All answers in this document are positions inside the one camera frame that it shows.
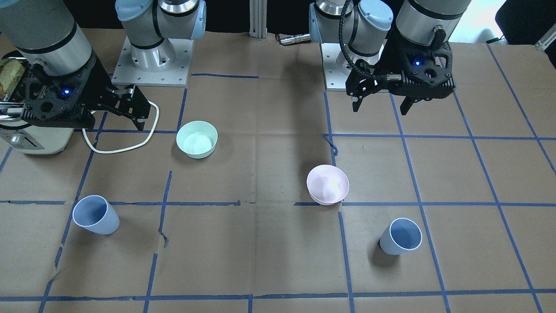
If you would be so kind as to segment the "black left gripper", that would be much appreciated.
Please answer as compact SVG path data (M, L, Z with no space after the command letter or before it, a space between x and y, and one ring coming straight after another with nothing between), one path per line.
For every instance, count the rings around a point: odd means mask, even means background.
M352 97L357 113L363 98L381 90L405 97L400 105L407 115L418 100L443 99L456 88L453 78L453 54L443 28L433 28L432 42L418 44L393 29L381 58L375 65L359 59L346 80L346 94Z

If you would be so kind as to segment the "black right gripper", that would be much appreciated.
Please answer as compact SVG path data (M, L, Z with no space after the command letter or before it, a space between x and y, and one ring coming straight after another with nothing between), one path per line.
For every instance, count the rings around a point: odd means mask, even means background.
M96 123L93 112L108 111L131 120L143 131L151 109L136 85L115 87L97 55L75 73L61 77L50 77L42 66L29 65L23 86L20 118L37 127L91 129Z

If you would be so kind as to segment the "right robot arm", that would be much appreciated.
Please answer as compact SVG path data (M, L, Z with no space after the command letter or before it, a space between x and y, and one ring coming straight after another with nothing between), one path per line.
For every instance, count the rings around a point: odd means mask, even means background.
M132 61L163 69L170 40L198 40L206 29L204 0L3 0L1 33L15 51L1 65L23 66L15 88L3 85L1 129L91 129L93 111L123 116L143 130L151 104L135 84L111 83L83 28L123 29Z

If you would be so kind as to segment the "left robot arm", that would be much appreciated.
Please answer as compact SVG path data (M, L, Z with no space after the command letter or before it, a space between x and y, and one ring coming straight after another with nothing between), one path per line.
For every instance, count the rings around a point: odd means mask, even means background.
M349 74L346 95L358 112L363 99L386 90L404 97L401 115L420 101L445 99L456 89L449 38L468 0L404 0L398 12L383 0L316 0L310 36L337 43Z

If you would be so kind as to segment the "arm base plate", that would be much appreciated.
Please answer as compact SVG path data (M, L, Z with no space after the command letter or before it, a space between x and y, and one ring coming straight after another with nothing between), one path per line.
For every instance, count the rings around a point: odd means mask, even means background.
M192 40L170 38L150 49L139 49L125 39L113 72L114 85L187 87L193 53Z
M320 44L322 67L327 91L345 91L346 80L351 73L351 66L345 59L338 43Z

